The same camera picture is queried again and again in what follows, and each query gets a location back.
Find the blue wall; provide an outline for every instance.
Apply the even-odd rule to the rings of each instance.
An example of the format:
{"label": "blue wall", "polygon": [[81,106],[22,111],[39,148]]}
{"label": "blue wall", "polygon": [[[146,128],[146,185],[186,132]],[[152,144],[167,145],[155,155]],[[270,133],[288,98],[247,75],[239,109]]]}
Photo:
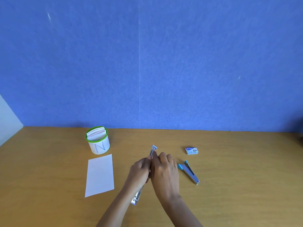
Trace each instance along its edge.
{"label": "blue wall", "polygon": [[0,0],[25,126],[293,131],[303,0]]}

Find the finger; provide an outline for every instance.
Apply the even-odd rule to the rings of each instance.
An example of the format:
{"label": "finger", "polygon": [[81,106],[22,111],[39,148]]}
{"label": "finger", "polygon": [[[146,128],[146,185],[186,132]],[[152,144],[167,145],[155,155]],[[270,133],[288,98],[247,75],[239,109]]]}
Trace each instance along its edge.
{"label": "finger", "polygon": [[142,168],[142,166],[143,166],[144,163],[145,163],[145,160],[146,160],[146,158],[142,158],[142,159],[140,159],[139,161],[135,162],[134,165],[136,165],[136,166],[139,167],[139,168]]}
{"label": "finger", "polygon": [[168,163],[167,156],[164,152],[159,154],[159,159],[160,159],[161,163]]}
{"label": "finger", "polygon": [[155,166],[160,165],[160,159],[158,158],[157,152],[154,150],[154,152],[152,153],[152,160],[151,163]]}
{"label": "finger", "polygon": [[172,156],[170,154],[167,155],[167,160],[168,160],[169,163],[173,163],[174,162],[174,160],[173,160],[173,158],[172,158]]}
{"label": "finger", "polygon": [[150,168],[150,166],[151,166],[151,163],[152,163],[152,157],[149,155],[149,156],[145,159],[143,168],[149,170],[149,168]]}

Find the green rim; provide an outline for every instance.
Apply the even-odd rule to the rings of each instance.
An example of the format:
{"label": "green rim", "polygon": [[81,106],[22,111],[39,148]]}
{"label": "green rim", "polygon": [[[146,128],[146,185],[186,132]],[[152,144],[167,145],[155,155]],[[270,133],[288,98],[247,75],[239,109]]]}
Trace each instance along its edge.
{"label": "green rim", "polygon": [[91,128],[91,129],[89,129],[89,130],[85,133],[85,139],[86,139],[86,141],[88,141],[89,143],[97,143],[97,142],[100,142],[100,141],[104,140],[104,139],[108,136],[108,130],[106,129],[106,127],[104,127],[105,130],[106,130],[106,136],[105,136],[103,139],[100,139],[100,140],[97,140],[97,141],[89,141],[89,140],[87,139],[87,133],[88,133],[89,131],[91,131],[91,130],[97,128],[97,127],[102,127],[102,126],[95,126],[95,127]]}

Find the white wall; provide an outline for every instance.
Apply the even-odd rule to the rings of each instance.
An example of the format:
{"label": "white wall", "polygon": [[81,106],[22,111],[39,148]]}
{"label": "white wall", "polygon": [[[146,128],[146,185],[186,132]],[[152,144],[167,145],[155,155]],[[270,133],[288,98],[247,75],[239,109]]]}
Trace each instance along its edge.
{"label": "white wall", "polygon": [[0,95],[0,145],[6,142],[23,124]]}

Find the blue stapler tip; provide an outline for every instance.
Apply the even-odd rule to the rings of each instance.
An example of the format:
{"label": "blue stapler tip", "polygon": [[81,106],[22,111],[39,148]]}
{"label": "blue stapler tip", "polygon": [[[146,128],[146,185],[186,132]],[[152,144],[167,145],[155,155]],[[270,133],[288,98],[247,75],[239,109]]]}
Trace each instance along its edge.
{"label": "blue stapler tip", "polygon": [[181,164],[178,164],[178,168],[179,168],[180,170],[183,170],[183,167],[181,166]]}

